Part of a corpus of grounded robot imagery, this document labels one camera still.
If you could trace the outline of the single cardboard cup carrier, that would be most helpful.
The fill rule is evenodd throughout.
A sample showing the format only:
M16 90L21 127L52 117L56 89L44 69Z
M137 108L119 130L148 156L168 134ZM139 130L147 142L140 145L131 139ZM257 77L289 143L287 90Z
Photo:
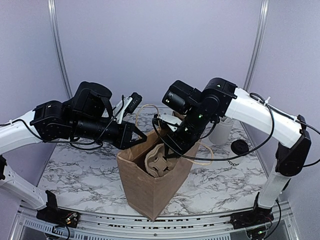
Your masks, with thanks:
M176 166L178 159L164 158L165 146L163 143L156 145L148 152L144 159L146 172L154 178L163 177Z

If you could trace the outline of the brown paper bag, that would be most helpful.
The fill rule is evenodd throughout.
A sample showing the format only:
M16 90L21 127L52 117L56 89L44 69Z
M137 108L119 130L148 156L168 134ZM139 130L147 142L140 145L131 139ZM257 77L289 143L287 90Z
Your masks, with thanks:
M165 158L161 142L167 130L149 131L145 142L120 150L117 166L127 203L152 222L161 214L187 179L201 146L197 142L186 154L188 158Z

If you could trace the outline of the white paper coffee cup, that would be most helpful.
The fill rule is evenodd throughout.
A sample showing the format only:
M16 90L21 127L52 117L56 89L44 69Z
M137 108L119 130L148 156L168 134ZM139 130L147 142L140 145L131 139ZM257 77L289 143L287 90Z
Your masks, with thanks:
M239 155L229 155L228 158L233 158L235 157L234 159L230 159L228 160L228 164L232 167L237 167L244 159L244 156L239 156Z

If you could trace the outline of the black cup lid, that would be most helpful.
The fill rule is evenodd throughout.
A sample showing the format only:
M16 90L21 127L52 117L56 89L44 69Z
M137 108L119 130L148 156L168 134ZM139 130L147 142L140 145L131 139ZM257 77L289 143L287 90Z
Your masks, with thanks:
M230 145L229 157L243 156L249 152L249 146L242 139L235 140Z

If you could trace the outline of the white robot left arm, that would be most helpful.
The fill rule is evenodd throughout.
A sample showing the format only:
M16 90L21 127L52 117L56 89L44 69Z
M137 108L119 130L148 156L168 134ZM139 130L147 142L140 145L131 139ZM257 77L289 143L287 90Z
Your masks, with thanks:
M109 143L119 150L131 148L147 140L133 123L124 121L142 101L134 92L122 97L116 106L112 92L105 86L83 81L75 95L65 101L48 101L21 117L0 126L0 152L5 154L37 143L63 143L77 149L96 150ZM19 176L0 159L0 186L25 201L46 222L76 227L79 214L58 207L54 193L41 190Z

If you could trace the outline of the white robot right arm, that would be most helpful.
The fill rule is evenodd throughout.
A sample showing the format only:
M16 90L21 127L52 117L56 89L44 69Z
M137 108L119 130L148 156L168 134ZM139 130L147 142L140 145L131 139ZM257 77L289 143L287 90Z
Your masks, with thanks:
M162 102L184 116L182 122L170 123L170 131L162 140L173 157L186 157L208 123L222 117L277 140L273 168L256 196L253 209L247 214L252 224L260 223L267 216L290 179L304 167L312 144L305 118L270 106L268 100L257 93L248 93L220 77L211 79L203 90L177 80L168 88Z

